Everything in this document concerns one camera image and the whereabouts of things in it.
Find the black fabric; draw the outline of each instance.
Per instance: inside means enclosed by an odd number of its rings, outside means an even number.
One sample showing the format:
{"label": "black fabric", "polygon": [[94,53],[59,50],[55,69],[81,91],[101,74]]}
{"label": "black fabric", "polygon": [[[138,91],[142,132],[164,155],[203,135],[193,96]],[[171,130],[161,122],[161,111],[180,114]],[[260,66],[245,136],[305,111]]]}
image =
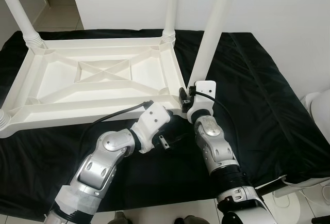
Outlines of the black fabric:
{"label": "black fabric", "polygon": [[[161,30],[79,30],[40,33],[45,40],[161,36]],[[203,32],[177,31],[175,53],[188,83]],[[16,32],[0,51],[0,104],[27,48]],[[329,177],[330,146],[283,78],[272,58],[250,33],[223,33],[207,79],[217,82],[221,107],[214,116],[225,131],[242,170],[254,186],[288,174],[297,181]],[[125,158],[101,202],[113,211],[215,197],[193,127],[178,116],[163,135],[171,149],[155,141],[150,153]],[[100,134],[130,128],[135,120],[100,123],[86,135],[82,151],[92,151]],[[79,137],[87,124],[19,131],[0,140],[0,212],[43,219],[78,163]]]}

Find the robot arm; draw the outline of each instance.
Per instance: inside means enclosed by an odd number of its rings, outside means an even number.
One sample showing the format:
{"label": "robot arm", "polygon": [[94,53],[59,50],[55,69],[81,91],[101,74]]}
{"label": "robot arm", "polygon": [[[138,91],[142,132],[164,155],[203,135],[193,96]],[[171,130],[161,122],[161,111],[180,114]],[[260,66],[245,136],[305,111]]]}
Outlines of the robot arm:
{"label": "robot arm", "polygon": [[[276,224],[268,208],[242,172],[223,130],[213,115],[216,84],[196,82],[187,96],[180,91],[182,110],[194,124],[210,177],[217,189],[218,209],[223,224]],[[197,94],[206,94],[211,99]],[[116,173],[116,165],[134,150],[146,153],[160,127],[170,121],[163,106],[152,104],[130,130],[106,132],[99,137],[95,151],[87,156],[70,185],[62,186],[46,224],[89,224]]]}
{"label": "robot arm", "polygon": [[89,224],[111,184],[117,164],[134,150],[150,151],[153,136],[169,121],[165,108],[154,103],[130,130],[102,134],[95,151],[85,158],[70,185],[62,186],[44,223]]}
{"label": "robot arm", "polygon": [[241,170],[223,130],[212,116],[213,101],[196,95],[196,92],[201,92],[214,98],[215,91],[215,82],[199,81],[190,89],[189,96],[181,92],[180,97],[189,122],[194,124],[196,142],[218,193],[218,209],[224,214],[221,223],[276,224],[246,173]]}

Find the doorway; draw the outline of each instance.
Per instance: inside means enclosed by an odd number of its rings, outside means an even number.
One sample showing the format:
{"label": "doorway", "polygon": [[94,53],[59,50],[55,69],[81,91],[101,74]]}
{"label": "doorway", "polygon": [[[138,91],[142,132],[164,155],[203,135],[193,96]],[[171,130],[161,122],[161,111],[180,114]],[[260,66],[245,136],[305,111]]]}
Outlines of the doorway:
{"label": "doorway", "polygon": [[36,24],[37,31],[84,29],[75,0],[47,0],[49,10]]}

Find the white tape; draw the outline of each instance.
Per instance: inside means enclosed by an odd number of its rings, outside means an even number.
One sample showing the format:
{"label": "white tape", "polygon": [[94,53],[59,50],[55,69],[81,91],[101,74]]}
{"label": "white tape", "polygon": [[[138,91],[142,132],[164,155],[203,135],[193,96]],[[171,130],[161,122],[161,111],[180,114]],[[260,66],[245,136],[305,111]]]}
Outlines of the white tape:
{"label": "white tape", "polygon": [[71,185],[64,185],[57,194],[55,202],[59,205],[60,209],[68,215],[77,210],[94,215],[101,202],[101,198],[75,189]]}

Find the black cable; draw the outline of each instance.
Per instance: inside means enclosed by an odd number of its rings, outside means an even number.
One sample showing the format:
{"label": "black cable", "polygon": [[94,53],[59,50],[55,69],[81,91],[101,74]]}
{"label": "black cable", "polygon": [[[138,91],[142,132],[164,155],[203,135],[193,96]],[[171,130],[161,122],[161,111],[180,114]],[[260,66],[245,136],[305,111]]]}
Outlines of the black cable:
{"label": "black cable", "polygon": [[226,108],[226,106],[224,106],[219,100],[205,94],[205,93],[202,93],[202,92],[194,92],[196,95],[200,95],[200,96],[203,96],[203,97],[206,97],[208,99],[211,99],[212,101],[214,101],[215,103],[219,104],[226,112],[227,112],[227,115],[229,116],[231,122],[232,122],[232,125],[233,125],[233,128],[234,128],[234,131],[235,131],[235,142],[236,142],[236,146],[238,146],[238,132],[237,132],[237,128],[236,128],[236,125],[235,125],[235,122],[233,120],[233,117],[231,116],[229,110]]}
{"label": "black cable", "polygon": [[153,103],[153,101],[143,102],[143,103],[138,104],[138,105],[136,105],[136,106],[134,106],[134,107],[131,107],[131,108],[128,108],[128,109],[123,109],[123,110],[120,110],[120,111],[118,111],[118,112],[116,112],[116,113],[113,113],[113,114],[109,114],[109,115],[107,115],[107,116],[105,116],[105,117],[102,117],[102,118],[96,120],[95,122],[92,122],[90,125],[88,125],[88,127],[86,127],[85,130],[82,132],[82,134],[81,134],[81,136],[80,136],[80,139],[79,139],[78,163],[80,163],[80,158],[82,157],[82,156],[81,156],[81,150],[82,150],[82,148],[83,148],[82,145],[83,145],[84,137],[85,137],[86,133],[87,133],[92,127],[94,127],[96,124],[98,124],[98,123],[100,123],[100,122],[103,122],[103,121],[105,121],[105,120],[107,120],[107,119],[109,119],[109,118],[112,118],[112,117],[118,116],[118,115],[123,114],[123,113],[126,113],[126,112],[130,112],[130,111],[135,110],[135,109],[138,109],[138,108],[140,108],[140,107],[142,107],[142,106],[148,108],[152,103]]}

